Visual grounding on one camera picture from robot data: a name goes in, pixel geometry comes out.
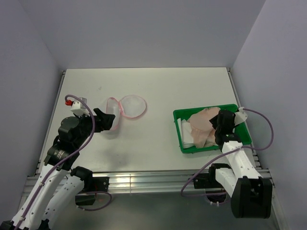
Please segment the mesh laundry bag pink trim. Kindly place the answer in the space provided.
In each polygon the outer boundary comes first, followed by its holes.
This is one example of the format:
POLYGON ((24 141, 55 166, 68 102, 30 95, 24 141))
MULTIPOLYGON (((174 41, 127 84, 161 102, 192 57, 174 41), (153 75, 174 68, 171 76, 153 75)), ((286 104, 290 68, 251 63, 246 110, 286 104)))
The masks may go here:
POLYGON ((117 100, 114 97, 109 97, 103 101, 100 107, 102 112, 115 115, 115 119, 109 132, 115 131, 119 127, 120 119, 122 117, 137 119, 145 113, 146 108, 146 101, 137 95, 127 95, 120 100, 117 100))

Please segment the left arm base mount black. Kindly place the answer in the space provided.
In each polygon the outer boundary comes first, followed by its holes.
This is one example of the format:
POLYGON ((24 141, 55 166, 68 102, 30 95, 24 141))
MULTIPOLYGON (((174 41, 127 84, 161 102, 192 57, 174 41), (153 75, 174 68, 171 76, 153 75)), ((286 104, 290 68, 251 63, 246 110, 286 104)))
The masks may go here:
POLYGON ((93 177, 89 184, 75 196, 75 204, 86 210, 102 209, 112 201, 112 195, 108 192, 109 177, 93 177))

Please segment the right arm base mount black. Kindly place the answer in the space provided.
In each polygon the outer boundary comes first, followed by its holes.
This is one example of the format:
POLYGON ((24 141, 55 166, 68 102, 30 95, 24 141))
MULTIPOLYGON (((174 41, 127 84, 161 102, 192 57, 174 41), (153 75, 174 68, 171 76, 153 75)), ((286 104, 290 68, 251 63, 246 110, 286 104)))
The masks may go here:
MULTIPOLYGON (((200 173, 193 179, 194 189, 204 189, 206 194, 211 193, 225 193, 225 189, 215 179, 215 175, 212 172, 200 173)), ((209 195, 206 196, 209 203, 221 204, 229 201, 228 195, 209 195)))

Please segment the pink beige bra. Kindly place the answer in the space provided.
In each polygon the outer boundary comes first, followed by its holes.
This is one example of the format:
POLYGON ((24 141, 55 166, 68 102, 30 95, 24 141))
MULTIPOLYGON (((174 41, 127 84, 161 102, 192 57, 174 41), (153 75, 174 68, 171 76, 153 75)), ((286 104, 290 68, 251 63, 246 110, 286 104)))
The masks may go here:
POLYGON ((220 108, 218 107, 205 108, 189 118, 190 134, 193 137, 195 147, 206 148, 216 145, 215 128, 213 128, 210 120, 218 115, 219 111, 220 108))

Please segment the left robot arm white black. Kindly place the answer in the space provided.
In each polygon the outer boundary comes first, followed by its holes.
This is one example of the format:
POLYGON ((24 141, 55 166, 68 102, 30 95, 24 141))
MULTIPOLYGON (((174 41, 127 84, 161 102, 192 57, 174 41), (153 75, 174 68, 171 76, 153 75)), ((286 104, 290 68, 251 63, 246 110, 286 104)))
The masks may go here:
POLYGON ((57 217, 81 191, 91 192, 94 185, 91 170, 73 163, 83 143, 94 133, 110 130, 114 114, 94 109, 92 116, 85 110, 62 120, 58 135, 48 150, 40 176, 29 197, 12 220, 2 222, 2 230, 50 230, 57 217))

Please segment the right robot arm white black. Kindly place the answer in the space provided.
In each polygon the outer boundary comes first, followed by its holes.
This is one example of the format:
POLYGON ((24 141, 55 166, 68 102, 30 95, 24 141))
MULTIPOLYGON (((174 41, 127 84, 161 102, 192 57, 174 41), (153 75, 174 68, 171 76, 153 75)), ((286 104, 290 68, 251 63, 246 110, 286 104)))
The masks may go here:
POLYGON ((219 111, 210 120, 215 129, 215 143, 228 159, 227 166, 210 166, 208 183, 222 185, 230 196, 231 210, 236 218, 267 219, 271 215, 272 183, 254 168, 245 153, 246 146, 234 133, 236 118, 244 122, 247 115, 243 109, 234 113, 219 111))

